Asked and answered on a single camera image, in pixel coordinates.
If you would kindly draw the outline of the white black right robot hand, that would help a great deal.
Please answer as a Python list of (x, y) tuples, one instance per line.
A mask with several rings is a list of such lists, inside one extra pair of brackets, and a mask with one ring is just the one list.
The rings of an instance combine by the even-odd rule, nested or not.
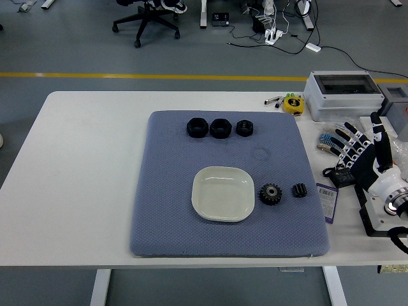
[(339, 156), (364, 191), (386, 201), (391, 194), (406, 191), (407, 182), (401, 177), (399, 167), (393, 164), (390, 139), (377, 112), (370, 114), (370, 120), (373, 141), (345, 122), (350, 134), (336, 129), (335, 133), (340, 138), (331, 138), (335, 146), (330, 151)]

